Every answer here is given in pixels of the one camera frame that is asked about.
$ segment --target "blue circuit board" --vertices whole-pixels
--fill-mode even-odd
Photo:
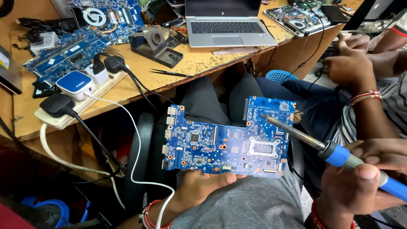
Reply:
[[[286,167],[288,134],[267,123],[260,114],[292,126],[295,105],[292,101],[251,96],[246,127],[188,121],[184,106],[171,105],[162,168],[279,178]]]
[[[44,50],[23,66],[51,88],[71,71],[84,70],[92,63],[96,53],[103,52],[110,45],[111,39],[100,30],[85,26],[60,38],[59,47]]]
[[[137,0],[66,0],[71,7],[78,7],[85,13],[97,13],[90,8],[101,10],[106,17],[106,24],[97,26],[102,31],[110,31],[115,25],[116,29],[107,33],[115,40],[114,44],[129,42],[129,35],[136,33],[144,25],[141,19],[141,9]]]

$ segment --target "laptop keyboard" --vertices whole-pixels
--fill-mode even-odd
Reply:
[[[192,33],[264,33],[257,22],[191,22],[191,30]]]

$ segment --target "open laptop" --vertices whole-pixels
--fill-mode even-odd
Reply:
[[[191,47],[275,46],[257,19],[261,0],[185,0]]]

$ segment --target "laptop screen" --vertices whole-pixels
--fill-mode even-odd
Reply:
[[[257,17],[261,0],[185,0],[186,16]]]

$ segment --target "blue soldering iron handle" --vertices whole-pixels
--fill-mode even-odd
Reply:
[[[352,170],[356,166],[364,164],[363,160],[351,154],[348,149],[332,141],[328,142],[328,147],[320,157],[333,166],[343,167],[348,170]],[[389,177],[381,170],[379,187],[404,202],[407,202],[407,186]]]

